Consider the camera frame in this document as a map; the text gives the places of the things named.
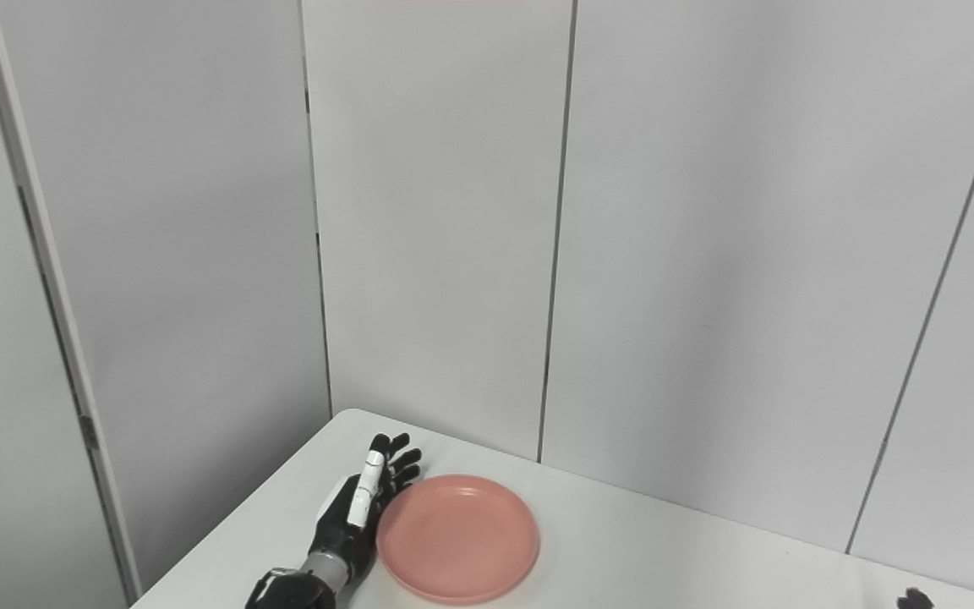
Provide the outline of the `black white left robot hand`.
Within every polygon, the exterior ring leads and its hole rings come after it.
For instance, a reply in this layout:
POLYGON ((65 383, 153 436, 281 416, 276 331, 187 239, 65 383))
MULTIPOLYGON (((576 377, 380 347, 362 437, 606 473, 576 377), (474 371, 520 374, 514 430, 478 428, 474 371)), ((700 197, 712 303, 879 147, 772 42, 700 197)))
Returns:
POLYGON ((370 443, 362 471, 345 478, 315 525, 309 572, 332 587, 362 581, 376 555, 376 532, 391 502, 420 478, 420 448, 409 433, 379 433, 370 443), (337 585, 337 575, 343 583, 337 585))

